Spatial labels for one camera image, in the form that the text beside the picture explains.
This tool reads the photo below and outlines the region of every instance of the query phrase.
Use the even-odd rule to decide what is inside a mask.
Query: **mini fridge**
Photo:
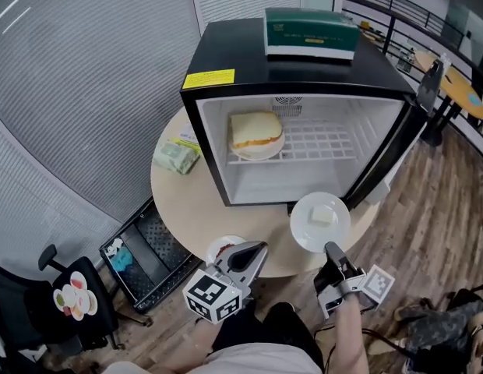
[[[363,36],[352,62],[268,58],[263,26],[262,19],[210,23],[187,75],[234,70],[234,77],[213,72],[210,80],[207,73],[203,83],[181,90],[220,197],[226,206],[294,203],[324,191],[353,209],[398,167],[426,113]],[[250,111],[272,111],[283,126],[284,145],[270,159],[231,152],[229,117]]]

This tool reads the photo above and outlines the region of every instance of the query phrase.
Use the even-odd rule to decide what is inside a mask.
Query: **wooden table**
[[[169,122],[158,143],[177,136],[188,116],[181,109]],[[248,241],[266,241],[269,258],[261,277],[286,277],[321,267],[322,253],[301,248],[291,235],[287,206],[225,206],[205,159],[201,157],[181,176],[151,165],[151,189],[160,217],[169,231],[190,252],[205,260],[210,243],[223,235],[239,235]],[[351,211],[351,231],[342,245],[353,246],[375,219],[379,204],[361,203]]]
[[[432,63],[437,58],[425,51],[416,51],[414,56],[424,72],[430,69]],[[442,130],[449,123],[450,119],[455,118],[462,109],[477,119],[483,119],[483,104],[480,97],[469,82],[453,66],[448,69],[447,74],[442,78],[441,89],[446,93],[446,98],[444,98],[441,106],[428,122],[427,128],[421,134],[421,138],[431,146],[441,144]],[[451,101],[453,101],[453,106],[447,115],[443,117]]]

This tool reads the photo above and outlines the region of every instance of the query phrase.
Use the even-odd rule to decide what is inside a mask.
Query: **person's arm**
[[[358,297],[349,294],[337,308],[335,322],[335,372],[340,374],[368,374],[368,360],[361,332],[361,310]]]
[[[206,320],[200,320],[167,360],[156,365],[157,367],[154,366],[150,372],[165,374],[167,370],[167,372],[183,374],[201,366],[212,351],[213,342],[221,327],[222,323],[214,325]]]

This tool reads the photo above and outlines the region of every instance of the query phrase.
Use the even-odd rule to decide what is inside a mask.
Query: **red object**
[[[219,249],[219,252],[216,255],[216,259],[219,257],[221,253],[223,253],[226,249],[228,249],[230,246],[234,246],[234,244],[226,244],[225,246],[221,246]]]
[[[75,287],[75,288],[78,288],[80,290],[83,289],[83,282],[82,281],[79,281],[79,280],[72,280],[72,285]]]

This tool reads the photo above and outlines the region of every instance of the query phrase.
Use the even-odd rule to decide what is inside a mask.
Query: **wire rack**
[[[230,151],[227,164],[268,164],[356,158],[349,134],[342,125],[321,119],[280,119],[285,133],[285,144],[278,154],[264,161],[247,161]]]

